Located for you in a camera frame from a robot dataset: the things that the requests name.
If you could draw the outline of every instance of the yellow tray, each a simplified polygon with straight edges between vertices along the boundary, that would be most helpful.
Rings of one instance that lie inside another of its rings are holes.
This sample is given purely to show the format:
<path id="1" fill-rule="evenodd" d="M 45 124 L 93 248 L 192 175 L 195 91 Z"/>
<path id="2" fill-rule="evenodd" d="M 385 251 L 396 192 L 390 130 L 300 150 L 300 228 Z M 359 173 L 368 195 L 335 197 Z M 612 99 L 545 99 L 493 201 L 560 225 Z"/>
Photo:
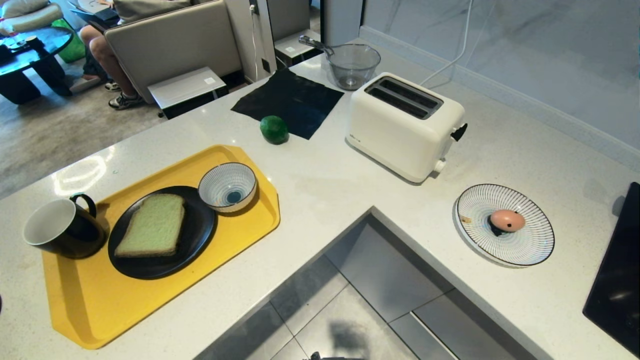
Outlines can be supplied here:
<path id="1" fill-rule="evenodd" d="M 87 259 L 71 260 L 42 252 L 53 328 L 83 348 L 100 348 L 278 227 L 278 194 L 239 147 L 216 145 L 186 158 L 98 203 L 98 221 L 110 229 L 141 197 L 167 186 L 198 187 L 202 176 L 221 163 L 248 165 L 258 180 L 258 201 L 239 215 L 218 214 L 207 248 L 187 267 L 158 280 L 118 272 L 107 245 Z"/>

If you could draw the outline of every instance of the white toaster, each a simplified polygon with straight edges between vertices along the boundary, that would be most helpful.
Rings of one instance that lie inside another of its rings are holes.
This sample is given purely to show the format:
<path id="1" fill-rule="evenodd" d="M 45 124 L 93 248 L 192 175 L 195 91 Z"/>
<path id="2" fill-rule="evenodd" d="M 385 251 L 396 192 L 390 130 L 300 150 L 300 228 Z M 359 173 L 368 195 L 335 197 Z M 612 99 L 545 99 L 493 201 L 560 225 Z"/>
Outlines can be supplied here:
<path id="1" fill-rule="evenodd" d="M 388 72 L 353 93 L 350 111 L 348 143 L 414 183 L 442 171 L 467 129 L 462 105 Z"/>

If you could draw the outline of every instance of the black plate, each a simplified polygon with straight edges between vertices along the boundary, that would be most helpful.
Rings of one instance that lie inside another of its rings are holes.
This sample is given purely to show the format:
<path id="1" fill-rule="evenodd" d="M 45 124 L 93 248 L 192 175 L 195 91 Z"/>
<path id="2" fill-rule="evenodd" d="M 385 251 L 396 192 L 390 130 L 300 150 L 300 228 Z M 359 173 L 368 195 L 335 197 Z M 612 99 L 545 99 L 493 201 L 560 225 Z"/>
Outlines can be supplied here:
<path id="1" fill-rule="evenodd" d="M 114 252 L 124 238 L 129 221 L 142 202 L 153 194 L 172 193 L 184 199 L 184 219 L 180 230 L 178 249 L 172 256 L 153 258 L 118 258 Z M 189 265 L 207 247 L 218 225 L 218 216 L 213 209 L 200 200 L 198 189 L 190 186 L 172 186 L 152 192 L 131 205 L 116 222 L 109 237 L 109 260 L 126 276 L 137 279 L 159 279 L 178 272 Z"/>

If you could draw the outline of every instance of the egg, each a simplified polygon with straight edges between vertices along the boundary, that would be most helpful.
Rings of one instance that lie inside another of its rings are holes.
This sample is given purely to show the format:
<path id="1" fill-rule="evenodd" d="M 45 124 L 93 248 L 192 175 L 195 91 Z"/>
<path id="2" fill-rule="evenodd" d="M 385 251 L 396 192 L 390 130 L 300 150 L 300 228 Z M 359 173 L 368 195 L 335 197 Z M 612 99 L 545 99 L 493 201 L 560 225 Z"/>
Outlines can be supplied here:
<path id="1" fill-rule="evenodd" d="M 513 233 L 524 227 L 524 217 L 515 211 L 498 210 L 491 214 L 491 223 L 502 231 Z"/>

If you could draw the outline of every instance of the induction cooktop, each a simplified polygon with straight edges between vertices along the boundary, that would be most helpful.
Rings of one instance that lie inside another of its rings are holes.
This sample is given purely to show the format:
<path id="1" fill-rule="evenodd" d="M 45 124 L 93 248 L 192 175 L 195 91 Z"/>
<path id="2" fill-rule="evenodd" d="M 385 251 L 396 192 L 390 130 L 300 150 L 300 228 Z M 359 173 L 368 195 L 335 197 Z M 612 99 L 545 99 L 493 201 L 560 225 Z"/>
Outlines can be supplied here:
<path id="1" fill-rule="evenodd" d="M 640 358 L 640 185 L 631 183 L 582 313 Z"/>

